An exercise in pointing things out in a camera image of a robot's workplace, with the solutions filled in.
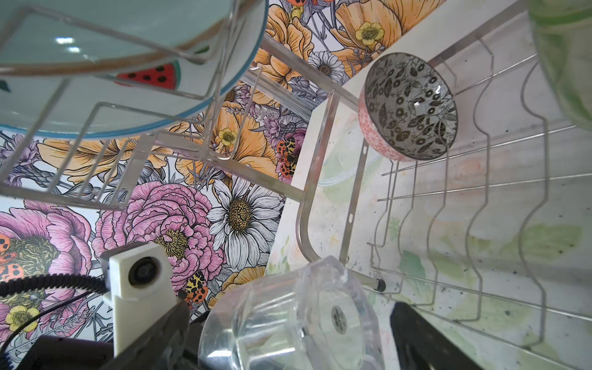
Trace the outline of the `watermelon pattern plate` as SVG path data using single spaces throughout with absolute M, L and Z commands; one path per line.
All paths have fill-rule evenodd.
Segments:
M 162 128 L 210 106 L 247 71 L 263 39 L 268 2 L 193 52 L 110 72 L 4 76 L 1 125 L 73 139 L 127 137 Z

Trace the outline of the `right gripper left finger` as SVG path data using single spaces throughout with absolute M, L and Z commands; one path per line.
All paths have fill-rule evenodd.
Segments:
M 188 306 L 179 302 L 101 369 L 180 369 L 189 324 Z

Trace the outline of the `mint green plate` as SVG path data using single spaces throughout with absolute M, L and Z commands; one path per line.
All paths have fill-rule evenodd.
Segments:
M 260 1 L 3 1 L 1 73 L 110 72 L 191 57 Z

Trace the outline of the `pink black patterned bowl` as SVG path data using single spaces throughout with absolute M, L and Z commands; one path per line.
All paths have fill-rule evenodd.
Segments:
M 421 58 L 395 52 L 376 61 L 359 97 L 368 144 L 393 161 L 443 157 L 456 139 L 458 115 L 444 78 Z

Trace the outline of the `green tinted glass cup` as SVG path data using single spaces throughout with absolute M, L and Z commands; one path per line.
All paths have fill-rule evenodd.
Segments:
M 539 63 L 565 116 L 591 130 L 591 2 L 528 1 Z

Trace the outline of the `clear glass cup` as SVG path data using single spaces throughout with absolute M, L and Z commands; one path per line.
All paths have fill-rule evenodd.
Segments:
M 334 257 L 260 277 L 218 299 L 200 369 L 383 369 L 379 321 L 360 280 Z

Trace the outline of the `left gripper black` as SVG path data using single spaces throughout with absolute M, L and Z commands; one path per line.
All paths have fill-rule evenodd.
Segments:
M 112 342 L 41 336 L 16 367 L 21 369 L 100 369 L 113 359 Z

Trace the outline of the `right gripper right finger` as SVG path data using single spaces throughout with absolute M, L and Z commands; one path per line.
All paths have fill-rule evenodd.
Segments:
M 395 303 L 389 320 L 401 369 L 480 368 L 411 305 Z

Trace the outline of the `chrome two-tier dish rack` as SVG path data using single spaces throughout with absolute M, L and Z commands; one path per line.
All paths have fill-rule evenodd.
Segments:
M 337 258 L 379 318 L 411 305 L 484 368 L 591 367 L 591 130 L 565 116 L 528 1 L 267 1 L 247 71 L 204 111 L 127 137 L 1 125 L 1 341 L 113 341 L 99 257 L 162 245 L 197 317 L 232 288 Z M 393 161 L 359 125 L 404 52 L 453 92 L 456 139 Z

